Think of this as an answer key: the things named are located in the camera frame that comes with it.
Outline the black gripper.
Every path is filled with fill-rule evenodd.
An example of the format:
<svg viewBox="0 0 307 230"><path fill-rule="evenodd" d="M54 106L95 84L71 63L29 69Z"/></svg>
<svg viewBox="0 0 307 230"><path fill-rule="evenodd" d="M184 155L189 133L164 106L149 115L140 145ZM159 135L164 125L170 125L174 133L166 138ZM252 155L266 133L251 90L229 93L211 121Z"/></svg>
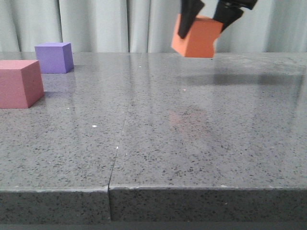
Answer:
<svg viewBox="0 0 307 230"><path fill-rule="evenodd" d="M242 7L252 10L256 3L257 0L224 0L224 2L219 2L213 19L223 24L221 33L243 15ZM196 16L204 6L205 4L201 0L181 1L181 17L177 32L181 39L187 36Z"/></svg>

